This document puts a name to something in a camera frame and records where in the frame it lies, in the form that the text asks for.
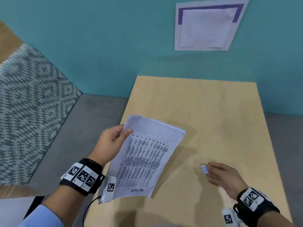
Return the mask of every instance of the black wristband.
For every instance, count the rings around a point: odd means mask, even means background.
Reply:
[[[82,159],[75,163],[63,176],[60,185],[66,185],[84,196],[96,193],[104,175],[102,166],[91,159]]]
[[[237,196],[237,201],[238,203],[234,205],[233,209],[239,219],[248,227],[256,227],[259,218],[267,212],[276,211],[280,213],[279,209],[265,194],[254,188],[241,191]]]

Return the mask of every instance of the shirt cuff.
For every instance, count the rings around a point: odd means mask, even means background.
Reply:
[[[22,224],[26,227],[64,227],[57,215],[43,205],[39,205]]]

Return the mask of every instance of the patterned upholstery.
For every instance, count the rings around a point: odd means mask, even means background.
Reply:
[[[29,182],[80,95],[27,44],[0,65],[0,185]]]

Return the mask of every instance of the forearm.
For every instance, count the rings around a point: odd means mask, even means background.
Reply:
[[[56,214],[65,227],[71,227],[77,218],[85,196],[68,186],[59,186],[43,203]]]
[[[295,225],[280,213],[271,211],[259,218],[258,227],[295,227]]]

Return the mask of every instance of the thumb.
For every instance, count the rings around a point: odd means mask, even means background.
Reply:
[[[132,132],[132,129],[127,129],[127,130],[123,131],[123,133],[121,133],[120,136],[115,140],[115,143],[119,147],[121,147],[131,132]]]

